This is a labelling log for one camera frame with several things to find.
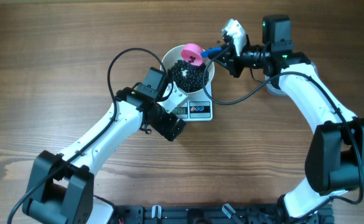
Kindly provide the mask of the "pink scoop blue handle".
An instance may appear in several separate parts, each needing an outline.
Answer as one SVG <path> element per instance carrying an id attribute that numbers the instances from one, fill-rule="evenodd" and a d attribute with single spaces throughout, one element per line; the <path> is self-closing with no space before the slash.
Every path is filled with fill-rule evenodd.
<path id="1" fill-rule="evenodd" d="M 209 58 L 211 54 L 219 53 L 222 51 L 221 47 L 215 47 L 212 49 L 204 50 L 201 46 L 193 43 L 186 44 L 181 51 L 182 58 L 187 62 L 190 56 L 196 58 L 197 66 L 201 66 L 206 58 Z"/>

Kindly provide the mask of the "white bowl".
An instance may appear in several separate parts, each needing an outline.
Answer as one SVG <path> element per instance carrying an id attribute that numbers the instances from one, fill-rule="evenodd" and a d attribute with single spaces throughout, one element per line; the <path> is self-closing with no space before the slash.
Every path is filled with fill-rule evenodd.
<path id="1" fill-rule="evenodd" d="M 162 63 L 164 64 L 166 69 L 171 69 L 175 63 L 177 63 L 178 60 L 183 60 L 181 56 L 181 51 L 184 49 L 185 45 L 179 45 L 174 47 L 173 49 L 170 49 L 168 53 L 165 54 L 165 56 L 162 59 Z M 213 63 L 210 64 L 210 66 L 207 69 L 208 72 L 208 81 L 205 84 L 205 88 L 209 95 L 211 95 L 211 82 L 213 80 L 213 77 L 215 75 L 215 66 Z"/>

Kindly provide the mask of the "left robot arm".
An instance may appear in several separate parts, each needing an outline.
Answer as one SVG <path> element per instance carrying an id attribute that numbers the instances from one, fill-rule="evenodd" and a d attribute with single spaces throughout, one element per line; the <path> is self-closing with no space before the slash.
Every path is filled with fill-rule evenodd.
<path id="1" fill-rule="evenodd" d="M 36 157 L 22 212 L 41 223 L 116 223 L 116 206 L 93 193 L 98 171 L 139 130 L 155 129 L 173 141 L 185 122 L 172 110 L 187 97 L 177 87 L 155 90 L 143 84 L 118 91 L 104 117 L 78 141 Z"/>

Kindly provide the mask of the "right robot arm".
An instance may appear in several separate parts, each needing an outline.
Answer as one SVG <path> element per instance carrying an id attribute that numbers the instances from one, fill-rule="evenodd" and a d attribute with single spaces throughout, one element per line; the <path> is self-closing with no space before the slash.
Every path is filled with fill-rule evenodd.
<path id="1" fill-rule="evenodd" d="M 278 219 L 304 222 L 332 200 L 349 191 L 364 196 L 364 118 L 347 109 L 322 83 L 312 61 L 294 51 L 287 15 L 263 18 L 263 43 L 251 45 L 234 19 L 222 28 L 224 44 L 208 53 L 234 77 L 245 68 L 261 69 L 264 85 L 281 91 L 307 120 L 313 138 L 304 164 L 305 178 L 279 200 Z"/>

